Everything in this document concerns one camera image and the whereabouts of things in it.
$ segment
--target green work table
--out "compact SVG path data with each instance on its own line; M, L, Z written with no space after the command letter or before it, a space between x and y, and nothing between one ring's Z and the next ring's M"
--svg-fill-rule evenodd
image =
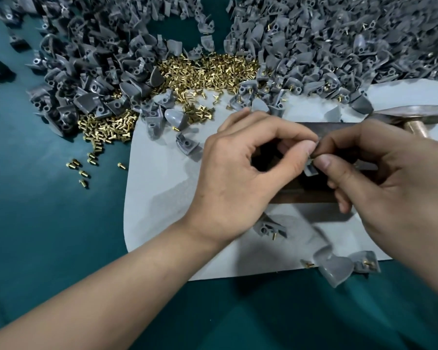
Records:
M229 32L227 3L203 0L216 22L216 48ZM39 24L26 17L17 30L33 48ZM193 19L149 26L187 49L199 43ZM130 145L107 145L94 167L81 134L53 134L25 92L43 81L24 66L32 58L10 47L0 22L0 59L17 74L0 84L0 327L127 252L127 172L117 163L128 164ZM88 190L65 167L72 158L92 175ZM395 261L381 268L337 289L317 270L190 282L133 348L438 350L438 296Z

